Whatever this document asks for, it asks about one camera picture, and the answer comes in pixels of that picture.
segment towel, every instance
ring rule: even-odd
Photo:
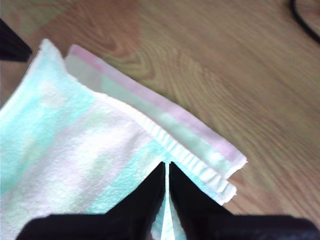
[[[194,115],[86,49],[72,45],[65,66],[86,87],[127,103],[151,118],[223,178],[228,179],[247,162],[237,148]]]
[[[0,127],[2,240],[15,239],[36,217],[105,213],[160,162],[167,170],[175,162],[219,204],[236,194],[214,168],[149,117],[79,83],[47,39],[1,109]],[[152,236],[185,239],[180,230],[166,171]]]

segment black clip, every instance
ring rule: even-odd
[[[27,62],[32,49],[0,18],[0,60]]]

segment pink stripe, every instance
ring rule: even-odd
[[[235,148],[230,142],[214,132],[202,121],[179,105],[134,81],[130,77],[126,76],[116,68],[110,66],[102,59],[78,45],[74,44],[71,46],[69,55],[74,55],[81,58],[123,88],[135,93],[141,99],[144,99],[152,105],[157,106],[164,112],[169,113],[177,121],[184,124],[196,134],[204,138],[212,147],[223,154],[230,162],[243,160],[244,156],[237,148]]]

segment black cable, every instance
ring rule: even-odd
[[[320,36],[303,20],[297,11],[296,0],[289,0],[289,9],[294,20],[302,27],[302,29],[317,43],[320,44]]]

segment wood grain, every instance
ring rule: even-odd
[[[248,158],[235,214],[290,214],[320,227],[320,45],[282,0],[2,0],[36,53],[78,44],[196,115]],[[320,5],[297,0],[319,30]],[[45,8],[51,14],[34,15]],[[34,25],[25,30],[24,22]],[[3,104],[27,65],[1,63]]]

